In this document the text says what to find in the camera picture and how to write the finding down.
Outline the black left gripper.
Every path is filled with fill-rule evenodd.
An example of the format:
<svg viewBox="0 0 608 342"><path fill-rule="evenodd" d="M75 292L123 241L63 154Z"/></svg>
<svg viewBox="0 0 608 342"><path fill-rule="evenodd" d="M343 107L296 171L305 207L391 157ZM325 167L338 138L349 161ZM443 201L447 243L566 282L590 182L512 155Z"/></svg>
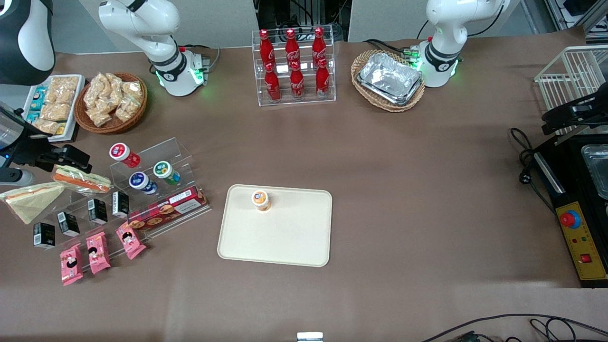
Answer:
<svg viewBox="0 0 608 342"><path fill-rule="evenodd" d="M608 95L606 91L596 91L576 99L569 105L553 108L541 116L544 124L541 126L543 134L550 135L558 130L587 125L590 128L607 125L608 123Z"/></svg>

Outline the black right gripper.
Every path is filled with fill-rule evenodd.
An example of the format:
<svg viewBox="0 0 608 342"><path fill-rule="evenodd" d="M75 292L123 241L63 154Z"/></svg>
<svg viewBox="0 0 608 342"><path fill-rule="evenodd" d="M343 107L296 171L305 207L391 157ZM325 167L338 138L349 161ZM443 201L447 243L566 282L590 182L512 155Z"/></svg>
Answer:
<svg viewBox="0 0 608 342"><path fill-rule="evenodd" d="M12 164L30 165L41 170L57 169L89 174L93 166L89 164L89 154L72 145L55 147L46 136L41 139L31 139L20 136L15 142L1 148L1 167L10 168ZM51 161L44 157L51 154Z"/></svg>

